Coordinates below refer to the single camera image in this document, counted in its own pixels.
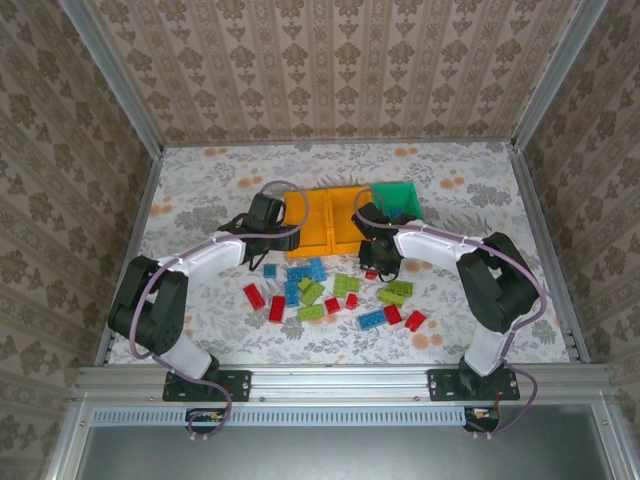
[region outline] black mount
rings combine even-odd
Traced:
[[[258,193],[253,197],[247,213],[236,215],[229,223],[218,230],[234,234],[242,233],[284,233],[296,228],[296,225],[283,226],[286,204],[282,200]],[[283,238],[251,238],[245,240],[245,254],[242,263],[249,262],[249,270],[254,271],[260,265],[269,250],[288,252],[300,245],[300,232]]]

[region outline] yellow tray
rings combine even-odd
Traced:
[[[307,191],[311,212],[300,230],[300,246],[287,252],[288,258],[321,257],[358,253],[364,237],[351,222],[353,202],[358,192],[369,187],[330,188]],[[284,194],[285,225],[297,225],[304,216],[304,201],[297,192]],[[358,206],[371,201],[371,193],[360,197]]]

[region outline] green container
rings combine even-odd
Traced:
[[[377,183],[371,186],[371,190],[374,191],[373,204],[378,208],[380,208],[379,197],[382,197],[385,215],[391,215],[393,209],[400,209],[402,213],[424,220],[413,183]]]

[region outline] cable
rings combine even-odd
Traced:
[[[216,239],[209,239],[204,243],[201,243],[200,245],[197,245],[193,248],[191,248],[190,250],[187,250],[186,252],[184,252],[181,255],[178,255],[175,258],[172,258],[171,260],[169,260],[167,263],[165,263],[164,265],[162,265],[149,279],[149,282],[145,285],[144,289],[142,290],[142,294],[140,295],[140,300],[138,300],[138,304],[136,305],[136,309],[133,313],[133,318],[131,320],[131,327],[129,328],[129,349],[131,350],[131,354],[139,359],[145,359],[148,358],[152,355],[152,352],[146,352],[146,353],[140,353],[138,351],[137,345],[136,345],[136,331],[138,329],[138,322],[140,321],[140,314],[142,313],[142,308],[144,307],[144,303],[147,299],[147,297],[149,296],[149,293],[151,292],[153,286],[156,284],[156,282],[158,281],[158,279],[160,278],[160,276],[166,272],[169,268],[171,268],[173,265],[175,265],[176,263],[178,263],[180,260],[182,259],[187,259],[189,258],[191,255],[194,255],[196,253],[198,253],[200,250],[203,250],[205,248],[208,248],[209,246],[213,245],[214,243],[224,243],[224,242],[228,242],[230,240],[240,240],[240,239],[245,239],[245,238],[284,238],[284,237],[288,237],[293,235],[294,233],[297,233],[300,231],[300,229],[303,227],[303,225],[307,222],[307,219],[309,218],[309,212],[311,210],[311,207],[309,205],[309,198],[307,197],[307,194],[302,191],[297,185],[294,185],[291,182],[287,182],[286,180],[274,180],[271,182],[267,182],[262,186],[262,189],[260,190],[260,192],[264,192],[267,188],[271,187],[272,185],[276,185],[276,184],[283,184],[283,185],[287,185],[293,189],[295,189],[298,193],[300,193],[300,195],[302,195],[302,199],[304,200],[304,207],[305,207],[305,212],[304,212],[304,217],[302,217],[302,221],[300,222],[300,224],[298,224],[297,227],[287,231],[287,232],[282,232],[282,233],[242,233],[242,234],[229,234],[229,235],[224,235],[220,238],[216,238]]]
[[[167,368],[168,370],[170,370],[172,373],[174,373],[175,375],[178,375],[180,378],[186,380],[187,382],[191,382],[191,383],[195,383],[198,385],[206,385],[209,387],[213,387],[216,390],[218,390],[220,393],[222,393],[224,395],[224,398],[227,402],[227,406],[225,407],[225,412],[224,412],[224,417],[222,417],[222,420],[220,420],[220,423],[215,426],[213,428],[213,430],[211,430],[209,433],[203,435],[204,439],[206,440],[208,437],[213,437],[216,433],[218,433],[220,431],[220,429],[224,426],[225,423],[227,423],[227,421],[229,420],[230,416],[231,416],[231,406],[232,406],[232,401],[231,401],[231,395],[229,395],[229,392],[227,392],[224,388],[222,388],[220,385],[218,385],[215,382],[209,382],[208,380],[202,380],[199,378],[193,378],[189,375],[187,375],[186,373],[183,373],[179,370],[176,370],[172,365],[168,364],[167,362],[165,362],[162,358],[160,358],[157,355],[153,356],[153,359],[158,362],[160,365],[162,365],[163,367]],[[197,417],[198,415],[192,415],[189,418],[189,423],[187,424],[187,430],[189,430],[189,433],[191,433],[191,438],[194,439],[197,435],[199,435],[198,433],[193,431],[193,419],[195,417]]]
[[[518,414],[518,416],[512,421],[510,422],[508,425],[499,428],[498,430],[489,433],[489,432],[485,432],[487,433],[487,438],[491,438],[491,435],[497,435],[500,433],[504,433],[507,432],[509,430],[511,430],[521,419],[522,417],[524,417],[524,415],[529,411],[529,409],[531,408],[531,405],[533,404],[533,401],[535,400],[537,394],[538,394],[538,383],[536,382],[535,378],[529,374],[528,372],[525,372],[524,370],[521,370],[517,367],[513,367],[511,365],[509,365],[509,363],[507,363],[505,357],[507,355],[507,352],[509,351],[509,348],[511,347],[511,344],[513,343],[514,339],[515,339],[515,335],[516,332],[518,330],[520,330],[523,327],[526,327],[527,325],[532,324],[533,322],[535,322],[536,320],[538,320],[540,317],[542,317],[542,315],[544,315],[545,310],[547,309],[547,296],[546,296],[546,291],[540,286],[540,284],[538,283],[538,280],[536,279],[536,277],[524,266],[522,266],[520,263],[518,263],[517,261],[515,261],[513,258],[511,258],[508,255],[505,255],[504,253],[489,247],[488,245],[485,245],[482,242],[478,242],[476,240],[467,238],[466,236],[462,236],[462,235],[457,235],[455,233],[450,233],[450,232],[443,232],[440,230],[437,230],[435,228],[431,228],[427,225],[423,225],[422,227],[418,227],[416,225],[392,225],[392,224],[388,224],[385,225],[383,223],[377,223],[377,222],[372,222],[371,220],[366,219],[359,211],[358,211],[358,200],[360,199],[360,196],[365,193],[366,191],[371,191],[373,192],[373,190],[369,189],[365,189],[360,191],[355,198],[354,201],[354,209],[355,209],[355,215],[365,224],[372,226],[372,227],[376,227],[376,228],[382,228],[382,229],[387,229],[387,230],[411,230],[411,231],[417,231],[417,232],[427,232],[430,233],[431,235],[440,237],[440,238],[444,238],[446,240],[452,240],[455,242],[460,242],[461,244],[467,244],[467,245],[471,245],[473,247],[479,248],[481,250],[484,250],[485,252],[487,252],[490,255],[493,255],[497,258],[499,258],[500,260],[503,260],[504,262],[507,262],[509,265],[511,265],[512,267],[514,267],[516,270],[518,270],[522,275],[524,275],[524,277],[529,280],[529,282],[531,283],[531,285],[533,286],[533,288],[536,290],[536,293],[538,294],[538,297],[540,298],[540,308],[538,309],[538,311],[536,313],[534,313],[533,315],[531,315],[529,318],[522,320],[520,322],[518,322],[516,325],[512,325],[511,327],[511,331],[509,332],[509,336],[507,337],[507,341],[505,342],[502,351],[500,352],[500,361],[502,363],[504,363],[505,367],[507,368],[511,368],[512,371],[514,371],[515,373],[518,373],[526,378],[528,378],[532,385],[533,385],[533,392],[531,392],[531,396],[529,397],[529,399],[527,400],[527,403],[525,404],[524,408],[522,409],[522,411]],[[469,423],[469,425],[471,425],[474,428],[477,428],[479,431],[484,431],[480,426],[476,425],[473,422],[467,422]]]
[[[355,201],[354,201],[355,214],[363,223],[365,223],[365,224],[367,224],[369,226],[372,226],[372,227],[382,228],[382,229],[387,229],[387,230],[411,230],[411,231],[416,231],[416,232],[427,232],[427,233],[430,233],[431,235],[435,235],[436,237],[444,238],[446,240],[452,240],[454,242],[460,242],[461,244],[465,244],[466,243],[467,245],[471,245],[472,247],[476,247],[476,248],[479,248],[481,250],[484,250],[485,252],[489,253],[490,255],[492,255],[494,257],[497,257],[500,260],[503,260],[504,262],[508,263],[509,265],[514,267],[516,270],[518,270],[522,275],[524,275],[524,277],[527,280],[529,280],[529,282],[531,283],[533,288],[536,290],[536,293],[540,297],[540,308],[531,317],[518,322],[516,325],[512,325],[511,331],[509,333],[509,336],[507,337],[507,341],[505,342],[504,347],[502,348],[502,351],[500,352],[500,359],[504,360],[504,357],[506,356],[507,352],[509,351],[509,348],[511,347],[511,344],[513,343],[513,340],[515,338],[516,332],[518,330],[520,330],[521,328],[526,327],[527,325],[530,325],[531,323],[533,323],[536,320],[538,320],[540,317],[542,317],[542,315],[544,315],[544,312],[547,309],[547,297],[545,295],[545,291],[543,290],[543,288],[538,283],[538,280],[536,279],[536,277],[534,277],[533,274],[527,268],[525,268],[522,265],[520,265],[520,263],[516,262],[510,256],[505,255],[504,253],[499,252],[498,250],[496,250],[494,248],[491,248],[491,247],[485,245],[482,242],[478,242],[478,241],[473,240],[471,238],[467,238],[466,236],[462,236],[462,235],[458,235],[458,234],[450,233],[450,232],[443,232],[443,231],[437,230],[435,228],[431,228],[431,227],[429,227],[427,225],[423,225],[422,227],[418,227],[417,225],[392,225],[392,224],[388,224],[387,225],[387,224],[384,224],[384,223],[372,222],[371,220],[366,219],[358,211],[358,200],[360,199],[360,196],[363,193],[367,192],[367,191],[373,191],[373,190],[364,189],[364,190],[360,191],[356,195],[356,198],[355,198]]]

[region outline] white arm segment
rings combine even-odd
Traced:
[[[226,232],[216,232],[212,238],[220,238],[229,235]],[[189,286],[199,285],[209,277],[228,268],[237,267],[244,259],[245,244],[242,240],[228,240],[222,243],[214,243],[199,252],[182,258],[169,270],[184,273],[189,277]],[[164,265],[175,258],[164,257],[158,260]],[[211,365],[211,356],[202,350],[184,332],[169,351],[160,356],[165,362],[176,370],[187,374],[192,378],[202,378]]]
[[[407,225],[422,227],[424,223],[420,220],[414,220]],[[469,238],[482,242],[479,237]],[[460,257],[476,250],[476,247],[437,237],[427,232],[403,231],[402,228],[395,235],[394,241],[403,257],[423,260],[456,274],[458,273],[456,262],[460,260]],[[484,377],[491,374],[500,366],[500,353],[507,341],[508,334],[509,332],[503,334],[491,331],[478,322],[471,339],[471,345],[464,355],[465,362],[478,375]]]
[[[413,220],[407,223],[407,225],[425,226],[424,222],[420,220]],[[399,229],[393,238],[398,252],[400,252],[400,255],[403,257],[423,260],[432,265],[446,268],[453,273],[458,273],[456,262],[460,260],[460,257],[465,253],[476,250],[476,247],[472,247],[471,245],[447,240],[427,232],[402,230],[402,228]],[[482,241],[480,237],[469,238],[479,242]]]
[[[216,232],[211,238],[227,235],[227,232]],[[177,264],[169,267],[169,270],[184,273],[189,277],[190,286],[200,285],[216,273],[240,265],[244,259],[244,249],[245,243],[242,240],[232,239],[214,243],[187,258],[181,258]],[[164,265],[177,256],[160,258],[158,263]]]

